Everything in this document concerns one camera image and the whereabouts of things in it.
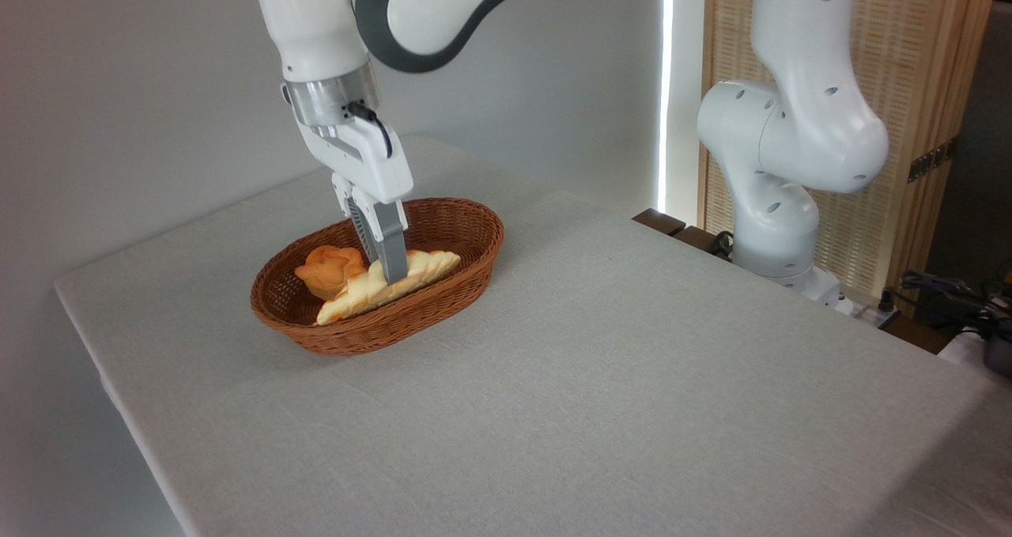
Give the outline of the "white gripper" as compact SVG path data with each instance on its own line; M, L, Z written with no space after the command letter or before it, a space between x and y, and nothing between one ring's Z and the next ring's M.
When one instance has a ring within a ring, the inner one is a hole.
M299 119L296 124L311 155L331 169L341 210L357 231L368 261L380 260L387 284L400 282L408 274L407 217L400 199L414 187L400 139L357 115L325 127L309 127ZM365 215L352 188L365 195Z

